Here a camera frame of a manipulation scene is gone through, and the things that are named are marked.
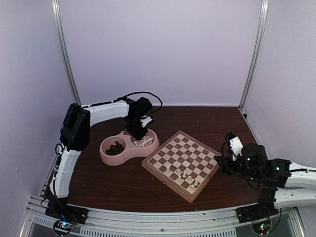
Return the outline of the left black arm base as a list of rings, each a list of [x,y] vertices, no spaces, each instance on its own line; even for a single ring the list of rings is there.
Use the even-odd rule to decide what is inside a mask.
[[[88,216],[88,210],[86,208],[66,206],[66,210],[58,208],[55,210],[49,206],[45,215],[53,217],[56,220],[53,223],[53,230],[57,235],[68,235],[77,224],[84,225]]]

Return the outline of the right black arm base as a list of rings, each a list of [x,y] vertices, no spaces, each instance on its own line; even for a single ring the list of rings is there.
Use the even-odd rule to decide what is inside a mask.
[[[278,215],[279,211],[270,205],[254,204],[236,209],[240,224],[250,223],[254,233],[267,235],[273,230],[271,218]]]

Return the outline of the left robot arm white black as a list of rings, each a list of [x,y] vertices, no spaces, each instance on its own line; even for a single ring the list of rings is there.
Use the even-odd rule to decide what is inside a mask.
[[[153,122],[153,106],[149,99],[141,97],[134,101],[128,96],[91,105],[72,103],[65,115],[60,142],[55,146],[57,161],[53,176],[46,192],[48,207],[60,219],[71,215],[67,205],[72,172],[81,152],[90,142],[90,128],[100,122],[123,118],[123,130],[136,140],[141,140],[148,132],[147,125]]]

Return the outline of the wooden chess board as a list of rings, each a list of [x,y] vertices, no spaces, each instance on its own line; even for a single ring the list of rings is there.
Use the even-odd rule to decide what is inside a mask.
[[[178,195],[192,203],[219,169],[214,158],[219,155],[220,153],[216,150],[179,130],[145,158],[142,166]],[[170,165],[169,174],[166,173],[167,165]],[[175,173],[178,168],[181,170],[180,175]],[[183,173],[186,173],[186,179],[182,178],[181,183],[176,182],[177,177],[182,177]],[[192,177],[192,181],[188,181],[188,176]],[[199,185],[195,186],[192,192],[189,186],[194,185],[195,181],[198,181]]]

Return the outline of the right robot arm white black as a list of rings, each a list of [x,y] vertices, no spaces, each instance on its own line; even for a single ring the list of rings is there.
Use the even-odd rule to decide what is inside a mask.
[[[256,204],[237,209],[240,218],[265,218],[279,214],[282,208],[313,206],[316,203],[316,170],[290,160],[268,159],[263,145],[250,143],[235,154],[215,157],[223,173],[243,179],[249,186],[256,184],[260,196]]]

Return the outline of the pink double bowl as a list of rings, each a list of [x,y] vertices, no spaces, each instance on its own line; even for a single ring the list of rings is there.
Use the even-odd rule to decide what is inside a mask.
[[[122,131],[116,136],[106,138],[102,141],[99,148],[101,160],[107,165],[117,166],[132,158],[149,156],[160,146],[160,141],[156,133],[150,129],[148,130],[146,136],[152,138],[152,140],[147,142],[144,146],[141,146],[142,142],[135,140],[134,137],[126,131]],[[122,151],[117,155],[106,154],[106,150],[109,150],[111,145],[114,146],[116,142],[121,144]]]

